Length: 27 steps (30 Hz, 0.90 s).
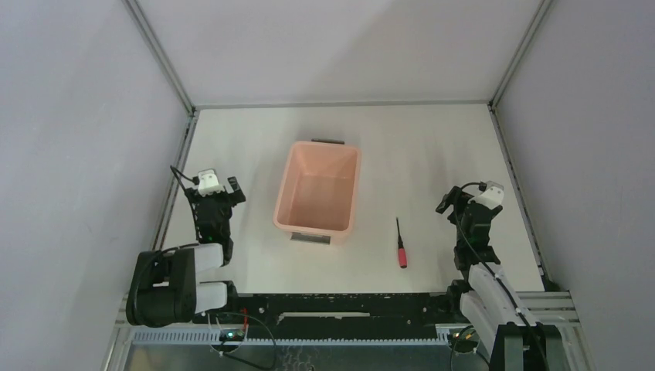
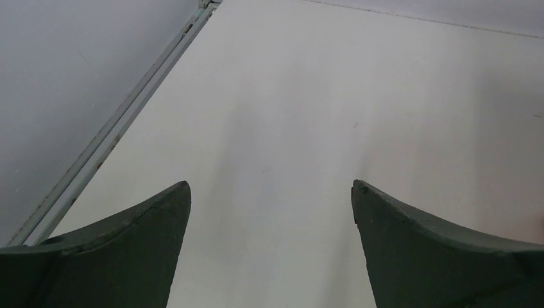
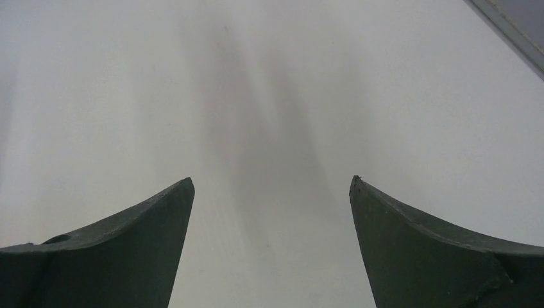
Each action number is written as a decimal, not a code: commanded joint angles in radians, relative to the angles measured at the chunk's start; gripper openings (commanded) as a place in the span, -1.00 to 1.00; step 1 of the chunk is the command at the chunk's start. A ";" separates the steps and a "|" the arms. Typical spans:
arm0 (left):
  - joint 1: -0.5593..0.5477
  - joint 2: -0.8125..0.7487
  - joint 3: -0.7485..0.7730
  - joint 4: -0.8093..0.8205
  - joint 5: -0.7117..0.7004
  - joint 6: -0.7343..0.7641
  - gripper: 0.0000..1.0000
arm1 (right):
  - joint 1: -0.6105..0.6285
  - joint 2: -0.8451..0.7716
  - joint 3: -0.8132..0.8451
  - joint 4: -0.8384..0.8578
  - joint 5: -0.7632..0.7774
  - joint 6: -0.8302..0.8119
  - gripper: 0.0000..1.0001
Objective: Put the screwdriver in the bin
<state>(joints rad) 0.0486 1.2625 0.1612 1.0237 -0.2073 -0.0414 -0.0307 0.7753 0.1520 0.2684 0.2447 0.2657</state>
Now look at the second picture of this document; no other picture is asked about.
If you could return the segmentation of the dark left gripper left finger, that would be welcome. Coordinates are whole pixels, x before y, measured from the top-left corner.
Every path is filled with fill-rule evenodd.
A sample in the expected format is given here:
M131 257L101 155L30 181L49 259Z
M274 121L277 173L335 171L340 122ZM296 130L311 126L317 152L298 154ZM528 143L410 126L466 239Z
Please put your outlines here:
M178 182L88 226L1 250L2 307L165 307L191 211Z

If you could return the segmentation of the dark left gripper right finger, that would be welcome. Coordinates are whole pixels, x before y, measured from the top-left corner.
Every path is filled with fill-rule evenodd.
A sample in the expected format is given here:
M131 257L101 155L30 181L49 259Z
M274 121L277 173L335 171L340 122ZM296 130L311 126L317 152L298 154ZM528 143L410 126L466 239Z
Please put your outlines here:
M542 307L543 246L462 227L355 180L377 307Z

